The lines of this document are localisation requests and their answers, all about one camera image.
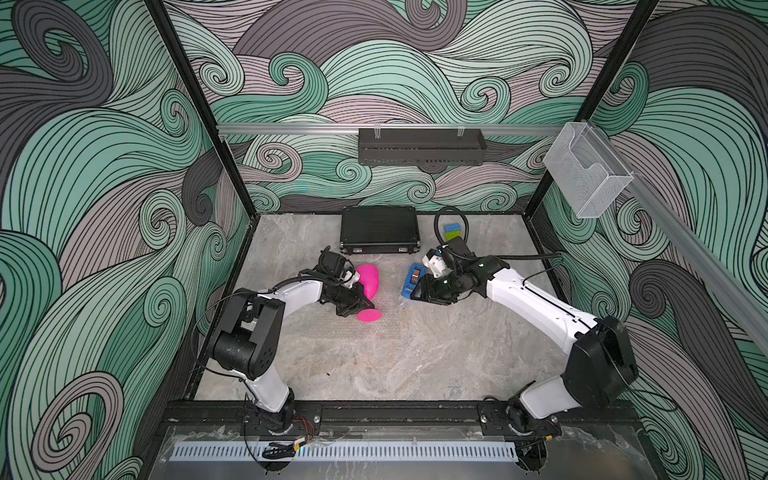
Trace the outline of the blue tape dispenser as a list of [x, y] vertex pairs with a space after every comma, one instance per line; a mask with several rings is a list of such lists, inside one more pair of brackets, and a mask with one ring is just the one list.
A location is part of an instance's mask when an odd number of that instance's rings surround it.
[[403, 298], [411, 298], [411, 294], [413, 293], [418, 284], [418, 281], [425, 274], [425, 272], [426, 268], [423, 265], [414, 263], [409, 267], [401, 290], [401, 296]]

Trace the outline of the pink plastic wine glass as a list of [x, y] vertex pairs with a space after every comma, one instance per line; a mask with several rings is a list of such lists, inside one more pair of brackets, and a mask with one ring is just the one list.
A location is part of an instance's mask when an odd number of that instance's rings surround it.
[[358, 282], [363, 287], [365, 299], [370, 303], [370, 306], [366, 306], [357, 314], [357, 318], [364, 323], [376, 322], [382, 317], [381, 311], [373, 305], [373, 300], [380, 287], [379, 269], [372, 264], [364, 264], [357, 268], [357, 274], [359, 275]]

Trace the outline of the clear bubble wrap sheet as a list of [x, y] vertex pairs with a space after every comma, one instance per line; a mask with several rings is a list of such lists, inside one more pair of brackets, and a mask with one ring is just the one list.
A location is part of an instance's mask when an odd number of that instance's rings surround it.
[[417, 309], [401, 295], [402, 275], [381, 270], [373, 302], [382, 316], [376, 321], [360, 321], [356, 314], [341, 317], [331, 304], [314, 304], [296, 313], [291, 325], [309, 340], [333, 341], [356, 348], [390, 346], [407, 340]]

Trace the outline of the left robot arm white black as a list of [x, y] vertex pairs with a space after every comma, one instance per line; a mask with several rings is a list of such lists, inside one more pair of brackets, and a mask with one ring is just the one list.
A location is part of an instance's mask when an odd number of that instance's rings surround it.
[[340, 280], [317, 273], [297, 276], [264, 292], [239, 289], [225, 302], [207, 355], [244, 384], [246, 398], [271, 428], [286, 430], [293, 422], [295, 396], [273, 365], [283, 321], [314, 303], [333, 304], [340, 317], [376, 321], [381, 314], [373, 299], [379, 286], [374, 269]]

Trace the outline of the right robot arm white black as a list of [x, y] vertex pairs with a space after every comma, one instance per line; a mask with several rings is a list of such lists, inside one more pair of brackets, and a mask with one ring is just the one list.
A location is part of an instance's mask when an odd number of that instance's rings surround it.
[[574, 408], [604, 409], [636, 381], [639, 370], [623, 322], [599, 318], [566, 304], [519, 274], [504, 257], [460, 255], [449, 262], [423, 260], [410, 298], [448, 306], [476, 293], [504, 306], [550, 338], [567, 357], [565, 370], [533, 382], [510, 400], [518, 430]]

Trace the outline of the blue green sponge block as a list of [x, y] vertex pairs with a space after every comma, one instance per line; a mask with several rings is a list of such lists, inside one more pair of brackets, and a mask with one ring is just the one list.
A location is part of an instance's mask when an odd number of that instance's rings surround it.
[[443, 226], [444, 240], [448, 242], [455, 238], [463, 237], [463, 227], [459, 223], [450, 223]]

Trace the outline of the black hard case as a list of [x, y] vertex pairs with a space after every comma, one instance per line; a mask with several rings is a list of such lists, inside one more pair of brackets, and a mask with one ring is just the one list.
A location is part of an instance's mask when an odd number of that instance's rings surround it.
[[346, 255], [416, 253], [421, 248], [416, 209], [347, 207], [341, 214], [339, 246]]

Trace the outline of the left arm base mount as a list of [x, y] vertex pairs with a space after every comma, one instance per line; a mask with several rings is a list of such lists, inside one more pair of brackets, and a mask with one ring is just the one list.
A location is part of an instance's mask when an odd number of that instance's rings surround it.
[[260, 409], [250, 400], [244, 404], [243, 429], [247, 436], [312, 437], [316, 435], [320, 421], [321, 404], [318, 402], [288, 402], [277, 413]]

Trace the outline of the black wall shelf tray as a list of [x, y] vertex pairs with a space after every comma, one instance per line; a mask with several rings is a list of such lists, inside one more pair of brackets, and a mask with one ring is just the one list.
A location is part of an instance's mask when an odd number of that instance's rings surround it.
[[452, 130], [361, 129], [358, 160], [365, 166], [416, 166], [439, 170], [448, 166], [477, 166], [484, 162], [487, 143], [479, 129], [459, 135]]

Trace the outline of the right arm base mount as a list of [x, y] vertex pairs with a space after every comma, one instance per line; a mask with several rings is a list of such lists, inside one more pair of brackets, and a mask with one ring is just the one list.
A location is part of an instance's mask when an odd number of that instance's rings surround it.
[[477, 405], [477, 410], [485, 435], [554, 438], [562, 434], [558, 421], [551, 417], [536, 419], [519, 402], [484, 399]]

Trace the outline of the clear acrylic wall box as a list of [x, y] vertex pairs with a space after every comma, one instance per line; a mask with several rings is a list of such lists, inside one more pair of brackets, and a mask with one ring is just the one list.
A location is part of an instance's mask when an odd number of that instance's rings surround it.
[[579, 219], [600, 217], [634, 179], [608, 136], [587, 121], [563, 126], [544, 165]]

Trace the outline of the aluminium rail back wall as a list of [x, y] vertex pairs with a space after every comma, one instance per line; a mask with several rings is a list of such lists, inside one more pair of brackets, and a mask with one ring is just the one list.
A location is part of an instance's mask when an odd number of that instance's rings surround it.
[[380, 124], [380, 123], [219, 123], [220, 135], [356, 135], [361, 129], [383, 130], [452, 130], [461, 135], [468, 129], [479, 129], [489, 136], [557, 136], [561, 125], [528, 124]]

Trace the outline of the aluminium rail wall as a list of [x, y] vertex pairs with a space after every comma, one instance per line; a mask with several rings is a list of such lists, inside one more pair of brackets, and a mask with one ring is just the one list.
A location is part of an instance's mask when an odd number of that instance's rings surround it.
[[468, 129], [479, 129], [489, 136], [557, 136], [561, 125], [528, 124], [380, 124], [380, 123], [219, 123], [220, 135], [356, 135], [361, 129], [383, 130], [452, 130], [461, 135]]
[[767, 221], [767, 187], [725, 189], [724, 166], [706, 172], [696, 155], [682, 163], [663, 148], [629, 131], [612, 138], [595, 131], [634, 179], [628, 184], [675, 245], [715, 294], [719, 303], [762, 351], [767, 351], [767, 279], [755, 274], [754, 241]]

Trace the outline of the aluminium rail right wall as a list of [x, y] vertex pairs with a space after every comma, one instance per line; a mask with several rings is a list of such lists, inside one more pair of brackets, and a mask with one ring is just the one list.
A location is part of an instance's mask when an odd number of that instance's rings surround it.
[[755, 274], [754, 241], [767, 221], [767, 187], [725, 189], [724, 166], [706, 172], [696, 155], [682, 163], [663, 148], [629, 131], [612, 138], [595, 131], [634, 179], [628, 184], [675, 245], [715, 294], [719, 303], [762, 351], [767, 351], [767, 279]]

